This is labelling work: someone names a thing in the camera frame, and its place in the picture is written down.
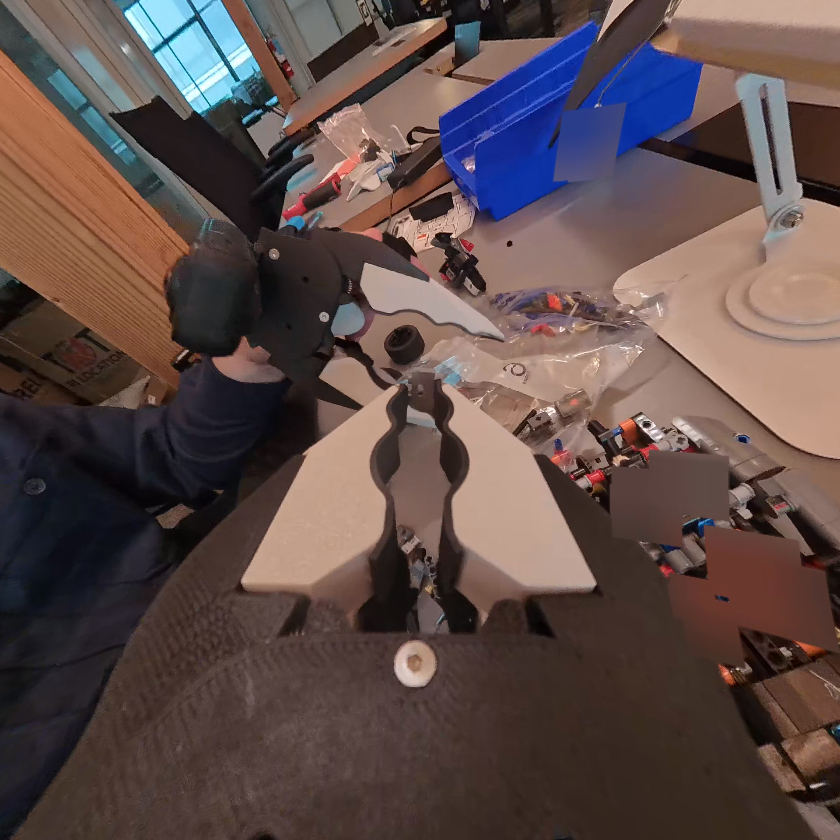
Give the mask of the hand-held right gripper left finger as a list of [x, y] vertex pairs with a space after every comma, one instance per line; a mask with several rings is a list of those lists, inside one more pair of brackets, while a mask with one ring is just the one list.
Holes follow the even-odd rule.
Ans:
[[401, 465], [404, 387], [394, 385], [303, 456], [240, 584], [357, 613], [385, 602], [404, 556], [390, 482]]

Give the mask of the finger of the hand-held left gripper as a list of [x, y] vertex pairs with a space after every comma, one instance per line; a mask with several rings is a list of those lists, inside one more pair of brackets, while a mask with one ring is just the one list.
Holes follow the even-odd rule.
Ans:
[[358, 411], [394, 386], [398, 381], [378, 368], [357, 342], [337, 341], [318, 377], [317, 399]]
[[505, 335], [481, 312], [441, 284], [365, 263], [361, 291], [377, 314], [413, 312], [437, 326], [453, 326], [475, 337], [503, 342]]

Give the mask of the small black lego assembly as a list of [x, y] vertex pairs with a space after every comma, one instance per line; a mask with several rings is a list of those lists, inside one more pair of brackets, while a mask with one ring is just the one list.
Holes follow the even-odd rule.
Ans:
[[466, 291], [473, 297], [485, 294], [487, 283], [478, 270], [478, 258], [474, 246], [450, 233], [438, 233], [432, 239], [432, 245], [444, 251], [444, 263], [439, 274], [450, 287]]

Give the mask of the plastic bag of lego parts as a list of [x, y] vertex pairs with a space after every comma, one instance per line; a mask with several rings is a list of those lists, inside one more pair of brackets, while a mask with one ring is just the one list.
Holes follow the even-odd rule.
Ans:
[[551, 455], [557, 439], [574, 448], [604, 391], [655, 338], [667, 300], [664, 290], [630, 290], [619, 301], [561, 287], [482, 298], [477, 311], [503, 341], [468, 334], [440, 340], [401, 382], [433, 374], [532, 452]]

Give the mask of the lego car chassis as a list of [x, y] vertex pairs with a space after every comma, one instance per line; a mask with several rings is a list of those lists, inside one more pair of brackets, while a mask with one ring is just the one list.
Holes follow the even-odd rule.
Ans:
[[[729, 528], [792, 539], [804, 566], [824, 571], [838, 634], [838, 505], [800, 470], [745, 433], [703, 416], [656, 424], [637, 413], [617, 427], [596, 420], [552, 431], [542, 451], [605, 511], [613, 472], [645, 469], [655, 451], [721, 455], [728, 461], [728, 515], [684, 517], [677, 544], [642, 541], [660, 573], [704, 579], [706, 532]], [[759, 756], [782, 792], [838, 820], [838, 654], [758, 629], [738, 631], [740, 659], [718, 666]]]

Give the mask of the person's left forearm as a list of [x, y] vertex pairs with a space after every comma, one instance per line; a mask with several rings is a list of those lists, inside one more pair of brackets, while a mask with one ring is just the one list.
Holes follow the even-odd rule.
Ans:
[[229, 380], [203, 357], [175, 397], [135, 414], [138, 482], [147, 508], [227, 489], [271, 422], [291, 382]]

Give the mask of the person's left hand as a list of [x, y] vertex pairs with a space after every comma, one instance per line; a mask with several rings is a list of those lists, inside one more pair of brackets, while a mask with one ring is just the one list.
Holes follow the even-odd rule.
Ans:
[[214, 356], [216, 370], [229, 380], [249, 384], [271, 384], [286, 380], [286, 375], [270, 363], [270, 354], [259, 346], [252, 346], [246, 337], [240, 339], [230, 355]]

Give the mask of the black power adapter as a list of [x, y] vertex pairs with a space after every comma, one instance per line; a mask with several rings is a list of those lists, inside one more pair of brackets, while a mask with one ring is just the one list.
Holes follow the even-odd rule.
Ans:
[[393, 193], [407, 187], [428, 172], [436, 163], [443, 159], [440, 137], [438, 134], [425, 139], [416, 150], [402, 159], [391, 174], [387, 182]]

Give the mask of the black mesh office chair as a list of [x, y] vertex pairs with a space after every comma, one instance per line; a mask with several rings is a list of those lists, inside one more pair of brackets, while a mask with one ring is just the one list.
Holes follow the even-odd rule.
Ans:
[[110, 117], [148, 154], [203, 196], [251, 242], [277, 231], [291, 178], [314, 162], [280, 143], [275, 163], [256, 163], [201, 115], [183, 119], [160, 97]]

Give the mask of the blue plastic bin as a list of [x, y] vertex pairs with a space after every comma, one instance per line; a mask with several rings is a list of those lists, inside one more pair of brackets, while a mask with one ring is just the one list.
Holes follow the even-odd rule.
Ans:
[[[444, 162], [477, 210], [499, 221], [564, 185], [553, 179], [550, 136], [596, 32], [594, 23], [579, 27], [439, 118]], [[626, 107], [616, 147], [622, 155], [690, 117], [701, 69], [646, 45], [584, 105]]]

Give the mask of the long wooden table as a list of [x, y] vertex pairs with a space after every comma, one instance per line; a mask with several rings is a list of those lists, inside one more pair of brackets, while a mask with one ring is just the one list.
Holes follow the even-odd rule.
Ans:
[[447, 20], [433, 17], [396, 27], [383, 45], [369, 45], [310, 87], [287, 110], [282, 132], [290, 136], [318, 121], [375, 79], [446, 32]]

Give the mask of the brown cardboard box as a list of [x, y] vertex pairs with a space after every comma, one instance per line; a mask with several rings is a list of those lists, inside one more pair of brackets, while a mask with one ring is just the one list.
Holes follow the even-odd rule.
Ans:
[[2, 327], [1, 349], [2, 356], [92, 404], [149, 376], [133, 358], [48, 300], [32, 303]]

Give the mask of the white book stand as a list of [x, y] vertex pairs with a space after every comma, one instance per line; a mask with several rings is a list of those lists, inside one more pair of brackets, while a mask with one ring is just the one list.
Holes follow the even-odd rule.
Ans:
[[761, 205], [623, 274], [659, 337], [786, 444], [838, 460], [838, 206], [795, 173], [784, 83], [838, 89], [838, 2], [633, 2], [607, 35], [737, 72]]

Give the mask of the person's dark blue jacket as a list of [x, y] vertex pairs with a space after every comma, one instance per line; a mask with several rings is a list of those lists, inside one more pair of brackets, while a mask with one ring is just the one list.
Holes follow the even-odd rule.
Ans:
[[151, 510], [196, 493], [173, 402], [136, 411], [2, 397], [2, 838], [55, 777], [175, 566]]

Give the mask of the wooden post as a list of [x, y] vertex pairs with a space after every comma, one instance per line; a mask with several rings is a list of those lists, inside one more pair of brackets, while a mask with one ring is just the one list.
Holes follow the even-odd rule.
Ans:
[[171, 389], [164, 279], [188, 246], [5, 54], [2, 268]]

